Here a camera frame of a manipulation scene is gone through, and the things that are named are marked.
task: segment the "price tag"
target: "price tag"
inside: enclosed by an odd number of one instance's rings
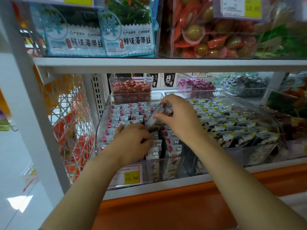
[[[261,18],[261,0],[245,0],[244,17]]]
[[[89,6],[93,5],[92,0],[64,0],[64,3],[74,4],[74,5],[89,5]]]
[[[261,18],[261,0],[221,0],[224,16]]]
[[[140,183],[140,171],[127,172],[124,174],[124,176],[125,176],[124,185]]]
[[[112,179],[109,187],[124,185],[137,185],[143,183],[142,164],[128,165],[122,167]]]

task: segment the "white wire basket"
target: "white wire basket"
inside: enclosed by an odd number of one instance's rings
[[[65,74],[45,85],[37,73],[36,78],[68,179],[73,184],[90,159],[95,142],[82,75]]]

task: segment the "yellow price label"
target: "yellow price label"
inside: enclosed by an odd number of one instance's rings
[[[126,172],[124,185],[140,183],[140,171]]]
[[[75,4],[75,5],[93,5],[92,0],[64,0],[64,3]]]
[[[245,0],[244,17],[261,18],[261,0]]]

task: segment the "orange shelf base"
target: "orange shelf base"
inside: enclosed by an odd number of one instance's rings
[[[254,173],[277,196],[307,191],[307,164]],[[93,230],[210,229],[236,227],[214,182],[106,200]]]

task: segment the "white post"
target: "white post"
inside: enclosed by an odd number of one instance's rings
[[[55,207],[69,189],[69,182],[33,72],[33,62],[8,0],[0,1],[0,33],[0,87]]]

